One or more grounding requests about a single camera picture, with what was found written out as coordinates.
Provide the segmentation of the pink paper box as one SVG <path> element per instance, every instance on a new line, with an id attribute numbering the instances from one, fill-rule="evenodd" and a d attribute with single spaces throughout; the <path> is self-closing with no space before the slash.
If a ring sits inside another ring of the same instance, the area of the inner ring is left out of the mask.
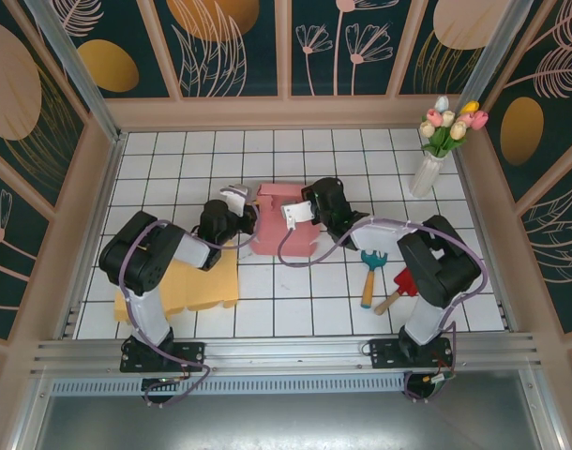
<path id="1" fill-rule="evenodd" d="M 260 211 L 261 228 L 250 247 L 254 253 L 277 256 L 278 245 L 286 235 L 288 228 L 281 213 L 286 203 L 301 203 L 301 184 L 262 183 L 256 194 L 256 203 Z M 282 249 L 283 257 L 310 257 L 317 248 L 320 226 L 304 222 L 297 225 L 293 234 Z"/>

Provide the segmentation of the yellow paper box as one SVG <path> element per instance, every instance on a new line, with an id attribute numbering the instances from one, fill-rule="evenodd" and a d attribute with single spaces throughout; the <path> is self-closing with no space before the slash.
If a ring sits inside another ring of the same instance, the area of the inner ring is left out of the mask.
<path id="1" fill-rule="evenodd" d="M 237 251 L 222 250 L 207 272 L 173 259 L 158 286 L 167 319 L 184 309 L 199 311 L 220 303 L 232 308 L 239 299 Z"/>

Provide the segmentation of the white ribbed vase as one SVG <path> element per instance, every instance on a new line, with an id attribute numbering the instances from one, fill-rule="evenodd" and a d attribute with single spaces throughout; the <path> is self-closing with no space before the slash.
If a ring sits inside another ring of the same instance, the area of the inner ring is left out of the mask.
<path id="1" fill-rule="evenodd" d="M 431 189 L 444 166 L 443 157 L 427 153 L 409 186 L 410 194 L 415 198 L 424 198 Z"/>

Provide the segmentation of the pastel tulip bouquet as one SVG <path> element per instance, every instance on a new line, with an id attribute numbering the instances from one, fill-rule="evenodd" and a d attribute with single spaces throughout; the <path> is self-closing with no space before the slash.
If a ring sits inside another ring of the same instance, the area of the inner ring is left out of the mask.
<path id="1" fill-rule="evenodd" d="M 420 134 L 428 141 L 422 145 L 424 152 L 435 158 L 445 158 L 453 149 L 460 147 L 467 132 L 479 130 L 489 121 L 489 115 L 479 109 L 479 103 L 466 103 L 460 113 L 449 109 L 447 96 L 438 96 L 434 106 L 422 116 Z"/>

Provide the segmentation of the grey metal sheet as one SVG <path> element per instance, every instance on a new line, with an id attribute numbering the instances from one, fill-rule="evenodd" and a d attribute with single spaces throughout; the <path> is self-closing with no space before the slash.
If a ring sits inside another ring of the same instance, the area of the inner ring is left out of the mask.
<path id="1" fill-rule="evenodd" d="M 33 391 L 9 450 L 572 450 L 535 370 L 465 372 L 429 401 L 399 392 L 223 394 L 166 408 Z"/>

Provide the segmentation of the green circuit board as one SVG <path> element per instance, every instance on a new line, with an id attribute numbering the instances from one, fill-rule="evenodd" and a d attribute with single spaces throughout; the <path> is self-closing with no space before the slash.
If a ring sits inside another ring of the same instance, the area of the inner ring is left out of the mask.
<path id="1" fill-rule="evenodd" d="M 423 382 L 434 385 L 435 389 L 440 389 L 444 386 L 446 382 L 452 380 L 456 377 L 456 372 L 449 370 L 449 371 L 440 371 L 438 373 L 426 375 L 423 377 Z"/>

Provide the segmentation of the aluminium table side rail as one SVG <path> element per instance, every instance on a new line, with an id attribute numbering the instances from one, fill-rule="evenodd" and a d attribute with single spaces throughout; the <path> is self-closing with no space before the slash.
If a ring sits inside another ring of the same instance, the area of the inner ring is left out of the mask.
<path id="1" fill-rule="evenodd" d="M 490 235 L 487 212 L 482 208 L 482 202 L 478 198 L 475 182 L 470 176 L 460 150 L 454 151 L 454 160 L 458 169 L 459 179 L 466 195 L 472 216 L 479 246 L 483 252 L 485 264 L 489 270 L 490 284 L 499 310 L 501 310 L 502 321 L 505 329 L 515 333 L 519 331 L 518 322 L 509 301 L 509 295 L 504 285 L 503 274 L 500 270 L 493 238 Z"/>
<path id="2" fill-rule="evenodd" d="M 99 248 L 103 222 L 108 209 L 108 202 L 112 196 L 113 185 L 118 168 L 121 163 L 128 135 L 121 131 L 118 138 L 110 147 L 110 153 L 103 166 L 101 178 L 91 204 L 90 216 L 86 221 L 83 239 L 79 247 L 74 268 L 69 280 L 68 291 L 64 301 L 65 311 L 61 314 L 56 329 L 56 340 L 62 340 L 66 334 L 68 321 L 74 308 L 79 308 L 83 295 L 87 291 L 90 270 Z"/>

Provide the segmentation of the long aluminium mounting rail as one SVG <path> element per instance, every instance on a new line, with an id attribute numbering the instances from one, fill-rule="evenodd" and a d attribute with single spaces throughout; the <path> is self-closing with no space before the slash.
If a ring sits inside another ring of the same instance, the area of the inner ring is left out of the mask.
<path id="1" fill-rule="evenodd" d="M 538 367 L 544 362 L 529 333 L 458 333 L 456 369 L 491 371 Z M 369 350 L 361 336 L 210 338 L 205 363 L 211 373 L 230 375 L 300 375 L 368 373 Z M 62 339 L 40 342 L 28 363 L 34 377 L 119 376 L 119 339 Z"/>

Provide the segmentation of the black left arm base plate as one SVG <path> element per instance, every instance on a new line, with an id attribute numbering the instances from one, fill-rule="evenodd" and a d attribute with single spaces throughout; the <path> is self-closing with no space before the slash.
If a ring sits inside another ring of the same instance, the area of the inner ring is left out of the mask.
<path id="1" fill-rule="evenodd" d="M 166 339 L 160 348 L 175 358 L 201 364 L 204 362 L 204 346 L 202 342 L 178 343 Z M 168 359 L 155 352 L 148 345 L 135 337 L 127 338 L 121 345 L 119 370 L 122 373 L 170 373 L 201 372 L 201 367 L 182 367 L 179 362 Z"/>

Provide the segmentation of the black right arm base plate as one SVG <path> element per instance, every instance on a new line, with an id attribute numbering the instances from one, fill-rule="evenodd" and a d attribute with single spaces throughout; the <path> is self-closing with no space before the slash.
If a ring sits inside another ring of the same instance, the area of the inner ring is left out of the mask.
<path id="1" fill-rule="evenodd" d="M 446 337 L 437 337 L 425 346 L 398 338 L 376 338 L 369 342 L 373 368 L 437 368 L 440 362 L 451 366 L 453 356 L 451 341 Z"/>

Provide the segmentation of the aluminium corner post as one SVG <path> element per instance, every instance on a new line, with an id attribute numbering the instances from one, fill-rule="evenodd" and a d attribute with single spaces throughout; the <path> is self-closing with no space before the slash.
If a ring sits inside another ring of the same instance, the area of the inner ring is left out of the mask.
<path id="1" fill-rule="evenodd" d="M 41 27 L 55 54 L 67 69 L 69 77 L 74 81 L 91 113 L 97 119 L 105 135 L 117 143 L 121 129 L 117 126 L 98 87 L 89 75 L 82 58 L 58 21 L 53 7 L 48 0 L 24 0 L 36 23 Z"/>
<path id="2" fill-rule="evenodd" d="M 524 27 L 532 24 L 533 14 L 545 0 L 456 0 L 454 25 L 459 27 L 456 40 L 470 51 L 469 62 L 456 68 L 462 76 L 455 112 L 472 100 L 479 103 L 489 91 L 491 81 L 505 67 L 515 41 L 524 38 Z"/>

